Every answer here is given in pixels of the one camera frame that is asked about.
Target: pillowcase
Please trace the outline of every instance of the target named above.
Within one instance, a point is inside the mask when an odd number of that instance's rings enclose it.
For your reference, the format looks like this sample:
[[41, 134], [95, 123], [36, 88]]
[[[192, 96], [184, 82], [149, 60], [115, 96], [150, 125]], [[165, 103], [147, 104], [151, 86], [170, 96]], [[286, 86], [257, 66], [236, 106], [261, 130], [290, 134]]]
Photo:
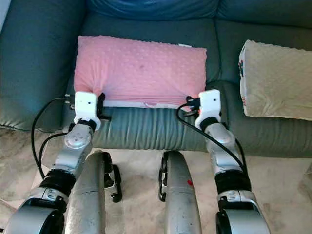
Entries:
[[204, 91], [205, 63], [205, 48], [79, 36], [74, 86], [105, 106], [176, 108]]
[[239, 61], [245, 115], [312, 120], [312, 52], [247, 40]]

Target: leather upholstery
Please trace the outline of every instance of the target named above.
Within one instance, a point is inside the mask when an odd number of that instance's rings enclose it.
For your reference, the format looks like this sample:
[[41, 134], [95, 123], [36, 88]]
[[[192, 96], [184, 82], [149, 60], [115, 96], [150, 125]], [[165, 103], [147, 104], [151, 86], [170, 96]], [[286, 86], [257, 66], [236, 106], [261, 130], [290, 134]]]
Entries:
[[92, 11], [134, 20], [213, 17], [219, 0], [87, 0]]
[[[84, 0], [12, 0], [0, 35], [0, 126], [30, 130], [64, 95], [84, 13]], [[52, 105], [38, 128], [59, 128], [61, 108]]]
[[217, 17], [312, 28], [311, 0], [220, 0]]
[[240, 82], [238, 56], [246, 40], [312, 51], [312, 30], [306, 28], [215, 21], [220, 60], [220, 80]]

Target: pink pillow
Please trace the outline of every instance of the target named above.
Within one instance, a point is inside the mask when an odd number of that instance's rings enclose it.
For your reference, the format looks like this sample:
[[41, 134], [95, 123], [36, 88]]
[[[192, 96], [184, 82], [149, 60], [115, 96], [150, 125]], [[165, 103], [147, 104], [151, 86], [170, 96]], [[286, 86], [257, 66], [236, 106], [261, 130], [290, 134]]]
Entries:
[[79, 36], [74, 86], [105, 106], [174, 108], [205, 89], [205, 63], [205, 48]]

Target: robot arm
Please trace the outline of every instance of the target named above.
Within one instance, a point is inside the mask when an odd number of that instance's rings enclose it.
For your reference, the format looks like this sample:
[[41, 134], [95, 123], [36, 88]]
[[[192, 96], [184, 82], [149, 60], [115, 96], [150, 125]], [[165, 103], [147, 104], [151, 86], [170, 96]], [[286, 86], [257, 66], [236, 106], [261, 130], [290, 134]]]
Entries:
[[243, 156], [236, 150], [233, 133], [220, 123], [220, 92], [209, 90], [199, 94], [200, 112], [195, 126], [228, 148], [243, 164], [207, 139], [207, 151], [218, 191], [219, 212], [216, 214], [218, 234], [269, 234], [245, 169]]
[[5, 234], [61, 234], [68, 197], [92, 149], [92, 136], [100, 128], [97, 97], [93, 93], [75, 95], [76, 125], [65, 136], [63, 149], [39, 187], [13, 214]]

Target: black wire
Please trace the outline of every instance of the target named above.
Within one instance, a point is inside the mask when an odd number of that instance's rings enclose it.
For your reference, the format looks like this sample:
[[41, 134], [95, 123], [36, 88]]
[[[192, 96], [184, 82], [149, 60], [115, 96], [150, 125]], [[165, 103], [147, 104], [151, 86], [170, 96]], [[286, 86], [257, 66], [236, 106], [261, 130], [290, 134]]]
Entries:
[[246, 174], [248, 175], [247, 163], [246, 163], [246, 159], [245, 159], [245, 154], [244, 154], [244, 151], [243, 151], [243, 147], [242, 147], [242, 145], [240, 144], [240, 142], [239, 142], [237, 139], [235, 139], [235, 142], [236, 142], [236, 145], [237, 145], [238, 148], [239, 148], [240, 155], [242, 156], [243, 165], [244, 165], [244, 167], [245, 167], [245, 172], [246, 172]]
[[175, 112], [175, 115], [177, 117], [178, 120], [180, 120], [183, 124], [185, 124], [186, 126], [192, 128], [193, 130], [197, 131], [198, 133], [204, 135], [206, 138], [208, 138], [209, 140], [211, 140], [213, 143], [215, 143], [216, 145], [218, 145], [222, 150], [224, 150], [225, 152], [227, 152], [239, 165], [239, 167], [242, 169], [243, 173], [245, 173], [247, 176], [247, 171], [245, 169], [245, 166], [242, 164], [242, 162], [239, 160], [238, 157], [236, 157], [235, 154], [233, 154], [232, 151], [230, 151], [227, 147], [225, 147], [224, 145], [222, 145], [219, 141], [217, 141], [216, 139], [214, 139], [212, 136], [206, 134], [204, 131], [196, 128], [195, 126], [189, 124], [188, 122], [186, 122], [185, 120], [183, 120], [180, 115], [179, 115], [179, 111], [181, 110], [181, 108], [183, 108], [184, 106], [188, 106], [187, 103], [179, 106]]
[[43, 173], [43, 170], [42, 170], [42, 167], [41, 167], [41, 164], [39, 164], [39, 161], [38, 161], [38, 158], [37, 158], [37, 153], [36, 153], [36, 149], [35, 149], [35, 127], [36, 127], [36, 123], [39, 119], [39, 117], [41, 116], [41, 114], [45, 111], [45, 109], [54, 101], [59, 101], [59, 100], [66, 100], [65, 97], [57, 97], [57, 98], [54, 98], [52, 99], [51, 101], [49, 101], [47, 104], [45, 104], [45, 106], [38, 112], [38, 114], [36, 115], [35, 119], [34, 119], [34, 122], [33, 122], [33, 125], [31, 127], [31, 149], [33, 151], [33, 157], [34, 157], [34, 160], [36, 162], [36, 165], [37, 165], [37, 168], [40, 172], [40, 175], [42, 177], [42, 179], [44, 179], [44, 173]]
[[43, 150], [45, 145], [48, 143], [49, 140], [58, 137], [58, 136], [63, 136], [66, 135], [67, 133], [57, 133], [54, 134], [52, 136], [49, 136], [46, 140], [44, 140], [44, 142], [42, 143], [41, 147], [40, 147], [40, 151], [39, 151], [39, 155], [38, 155], [38, 161], [39, 161], [39, 165], [40, 165], [40, 169], [42, 170], [42, 165], [41, 165], [41, 161], [42, 161], [42, 155], [43, 155]]

